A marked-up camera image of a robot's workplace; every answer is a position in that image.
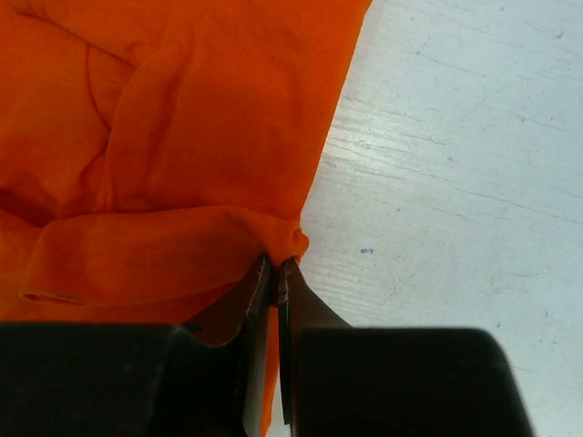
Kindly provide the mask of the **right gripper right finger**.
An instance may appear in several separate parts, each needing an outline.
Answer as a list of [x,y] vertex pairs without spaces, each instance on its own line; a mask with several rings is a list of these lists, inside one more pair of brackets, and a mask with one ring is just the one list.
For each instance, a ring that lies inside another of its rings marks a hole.
[[294,436],[529,436],[498,342],[472,328],[355,328],[294,259],[278,278],[281,401]]

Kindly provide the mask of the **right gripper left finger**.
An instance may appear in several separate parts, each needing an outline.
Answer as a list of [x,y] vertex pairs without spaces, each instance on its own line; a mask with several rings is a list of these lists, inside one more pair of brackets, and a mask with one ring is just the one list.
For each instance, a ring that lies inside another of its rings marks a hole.
[[180,324],[5,322],[4,436],[258,436],[272,265]]

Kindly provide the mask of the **orange t shirt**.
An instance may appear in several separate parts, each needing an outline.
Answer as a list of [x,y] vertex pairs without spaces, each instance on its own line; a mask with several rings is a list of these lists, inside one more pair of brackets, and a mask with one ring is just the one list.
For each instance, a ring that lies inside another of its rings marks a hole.
[[4,1],[1,319],[181,323],[301,215],[366,1]]

